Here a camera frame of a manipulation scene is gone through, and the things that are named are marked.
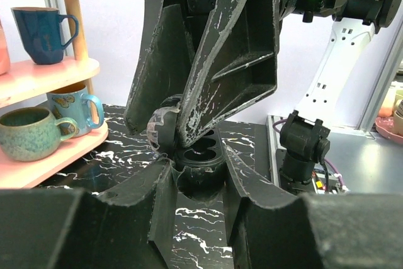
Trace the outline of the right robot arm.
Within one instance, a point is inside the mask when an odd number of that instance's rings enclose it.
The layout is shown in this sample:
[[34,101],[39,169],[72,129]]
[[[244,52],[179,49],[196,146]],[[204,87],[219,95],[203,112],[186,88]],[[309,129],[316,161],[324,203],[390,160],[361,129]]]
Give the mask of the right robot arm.
[[331,191],[319,179],[330,148],[330,118],[365,47],[388,27],[402,0],[145,0],[140,57],[125,109],[133,134],[147,132],[158,154],[176,163],[188,193],[221,183],[224,158],[214,132],[230,116],[277,89],[283,20],[331,17],[326,51],[305,96],[281,122],[283,161],[273,181],[298,194]]

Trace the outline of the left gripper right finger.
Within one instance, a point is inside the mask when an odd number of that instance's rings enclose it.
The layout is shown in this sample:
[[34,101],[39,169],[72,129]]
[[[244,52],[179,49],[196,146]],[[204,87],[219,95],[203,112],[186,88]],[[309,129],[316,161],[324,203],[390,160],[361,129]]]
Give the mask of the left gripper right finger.
[[401,268],[402,195],[292,195],[229,146],[224,186],[235,268]]

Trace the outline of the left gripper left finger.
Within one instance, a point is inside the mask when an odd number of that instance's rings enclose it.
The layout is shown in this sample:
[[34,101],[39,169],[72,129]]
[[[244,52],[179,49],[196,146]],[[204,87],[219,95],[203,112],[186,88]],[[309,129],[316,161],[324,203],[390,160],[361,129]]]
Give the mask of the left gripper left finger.
[[93,195],[82,189],[3,190],[2,268],[167,268],[177,191],[172,162]]

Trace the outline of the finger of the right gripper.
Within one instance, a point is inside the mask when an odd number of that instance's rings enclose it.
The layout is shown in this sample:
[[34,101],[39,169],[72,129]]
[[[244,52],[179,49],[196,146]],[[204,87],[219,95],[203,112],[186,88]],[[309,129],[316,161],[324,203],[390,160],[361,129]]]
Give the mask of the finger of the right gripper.
[[179,4],[162,8],[155,18],[145,18],[139,61],[124,113],[131,134],[145,130],[166,98],[183,93],[194,55]]

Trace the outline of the black earbud charging case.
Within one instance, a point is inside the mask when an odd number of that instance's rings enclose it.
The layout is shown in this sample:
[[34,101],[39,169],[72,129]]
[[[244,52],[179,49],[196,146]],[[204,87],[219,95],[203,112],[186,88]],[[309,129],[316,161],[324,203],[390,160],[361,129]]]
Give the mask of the black earbud charging case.
[[227,165],[218,129],[209,130],[189,147],[176,133],[181,94],[166,98],[147,123],[147,138],[158,155],[171,160],[172,177],[179,192],[190,200],[209,206],[224,187]]

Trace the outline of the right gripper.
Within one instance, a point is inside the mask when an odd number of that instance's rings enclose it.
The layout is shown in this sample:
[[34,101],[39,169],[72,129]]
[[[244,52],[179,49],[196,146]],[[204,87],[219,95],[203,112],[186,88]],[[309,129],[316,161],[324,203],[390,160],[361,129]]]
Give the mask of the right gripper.
[[297,0],[145,0],[145,30],[162,11],[204,29],[181,101],[178,139],[189,147],[226,118],[261,101],[277,87],[281,18]]

